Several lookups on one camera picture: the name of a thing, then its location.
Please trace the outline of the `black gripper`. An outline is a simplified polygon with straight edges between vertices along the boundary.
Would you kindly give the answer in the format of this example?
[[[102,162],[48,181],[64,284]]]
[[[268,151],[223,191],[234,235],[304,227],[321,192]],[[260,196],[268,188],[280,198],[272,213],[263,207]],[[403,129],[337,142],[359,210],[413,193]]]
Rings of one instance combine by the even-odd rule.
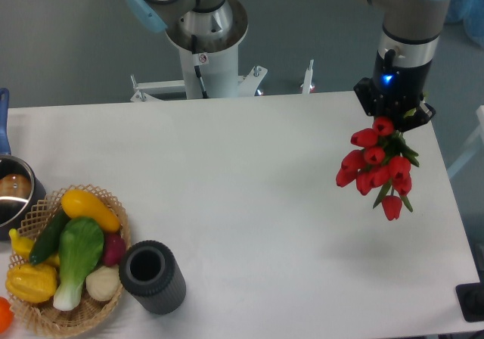
[[[360,79],[353,90],[370,117],[386,116],[397,120],[396,129],[407,132],[427,124],[436,110],[420,103],[432,62],[417,67],[396,65],[396,53],[390,49],[382,57],[377,54],[372,79]]]

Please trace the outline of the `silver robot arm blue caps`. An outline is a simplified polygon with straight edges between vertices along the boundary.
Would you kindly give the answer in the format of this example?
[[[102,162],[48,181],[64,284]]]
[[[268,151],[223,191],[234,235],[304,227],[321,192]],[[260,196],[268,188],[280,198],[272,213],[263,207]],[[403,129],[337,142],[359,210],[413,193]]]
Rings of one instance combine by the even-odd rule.
[[[374,72],[355,85],[364,112],[385,116],[400,132],[428,123],[434,109],[423,87],[451,0],[363,0],[383,10]],[[248,29],[238,0],[126,0],[150,31],[165,33],[180,53],[190,99],[240,94],[238,46]]]

